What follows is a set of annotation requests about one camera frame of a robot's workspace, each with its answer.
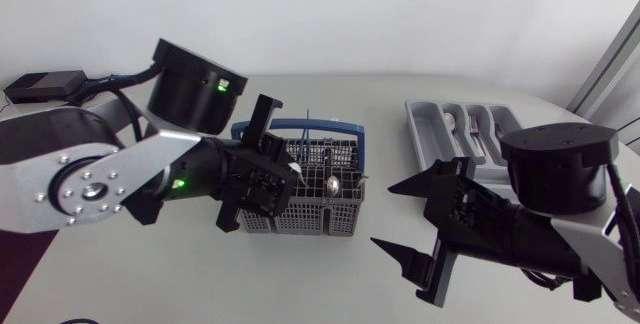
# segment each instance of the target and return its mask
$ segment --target blue basket handle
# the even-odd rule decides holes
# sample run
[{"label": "blue basket handle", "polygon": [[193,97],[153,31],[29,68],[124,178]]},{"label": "blue basket handle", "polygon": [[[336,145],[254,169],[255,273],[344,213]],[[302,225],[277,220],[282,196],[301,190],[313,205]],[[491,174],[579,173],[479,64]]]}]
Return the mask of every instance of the blue basket handle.
[{"label": "blue basket handle", "polygon": [[[239,122],[231,126],[231,138],[240,140],[240,135],[249,122]],[[364,172],[364,127],[362,125],[322,119],[273,119],[270,129],[308,129],[355,135],[358,140],[358,170]]]}]

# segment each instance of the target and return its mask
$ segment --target white countertop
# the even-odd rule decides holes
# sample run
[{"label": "white countertop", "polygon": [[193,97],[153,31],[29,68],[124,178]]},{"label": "white countertop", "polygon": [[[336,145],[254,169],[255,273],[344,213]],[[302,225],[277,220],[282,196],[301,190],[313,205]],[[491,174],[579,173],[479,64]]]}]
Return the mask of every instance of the white countertop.
[{"label": "white countertop", "polygon": [[[148,95],[146,83],[128,89]],[[424,203],[387,187],[417,173],[404,101],[510,106],[524,127],[582,121],[555,105],[451,77],[253,77],[231,123],[250,118],[259,93],[284,102],[274,117],[339,118],[367,135],[366,197],[355,235],[224,234],[210,198],[165,203],[158,223],[128,213],[62,230],[6,323],[629,323],[611,300],[573,300],[567,284],[549,292],[520,270],[458,257],[444,308],[414,295],[377,237],[431,253],[436,229]],[[623,180],[640,183],[640,158],[621,147]]]}]

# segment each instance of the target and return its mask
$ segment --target green led light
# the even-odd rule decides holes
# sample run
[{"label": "green led light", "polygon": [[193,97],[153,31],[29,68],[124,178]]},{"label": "green led light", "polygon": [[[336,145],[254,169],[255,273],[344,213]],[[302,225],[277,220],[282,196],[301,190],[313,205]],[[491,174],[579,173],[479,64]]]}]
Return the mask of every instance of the green led light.
[{"label": "green led light", "polygon": [[182,188],[186,183],[184,180],[176,179],[173,181],[173,185],[171,185],[171,189]]}]

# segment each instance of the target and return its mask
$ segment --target cutlery basket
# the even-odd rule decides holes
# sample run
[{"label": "cutlery basket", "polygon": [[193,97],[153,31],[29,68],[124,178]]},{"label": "cutlery basket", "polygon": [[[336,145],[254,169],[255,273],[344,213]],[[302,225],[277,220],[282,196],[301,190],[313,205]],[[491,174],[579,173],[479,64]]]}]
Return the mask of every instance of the cutlery basket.
[{"label": "cutlery basket", "polygon": [[[248,124],[234,124],[231,137],[240,139]],[[285,211],[271,220],[242,210],[247,232],[352,236],[364,200],[364,184],[358,186],[364,173],[364,127],[330,120],[273,119],[270,129],[329,131],[352,134],[356,140],[285,139],[287,152],[300,164],[307,186],[298,180]],[[335,197],[325,191],[331,175],[341,183]]]}]

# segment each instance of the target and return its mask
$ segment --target gray cutlery tray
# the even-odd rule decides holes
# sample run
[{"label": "gray cutlery tray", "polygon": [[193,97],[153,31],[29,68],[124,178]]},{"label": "gray cutlery tray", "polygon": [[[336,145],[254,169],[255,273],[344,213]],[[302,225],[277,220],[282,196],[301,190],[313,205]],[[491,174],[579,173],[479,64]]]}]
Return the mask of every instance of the gray cutlery tray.
[{"label": "gray cutlery tray", "polygon": [[[507,162],[502,159],[500,143],[495,135],[496,124],[503,135],[522,129],[508,106],[502,104],[478,104],[456,102],[427,102],[408,100],[407,124],[418,157],[420,170],[428,169],[436,159],[451,160],[468,156],[476,163],[474,180],[498,195],[517,202],[511,189]],[[456,119],[454,134],[447,128],[444,113],[453,114]],[[478,135],[488,155],[478,151],[469,133],[469,115],[475,115]]]}]

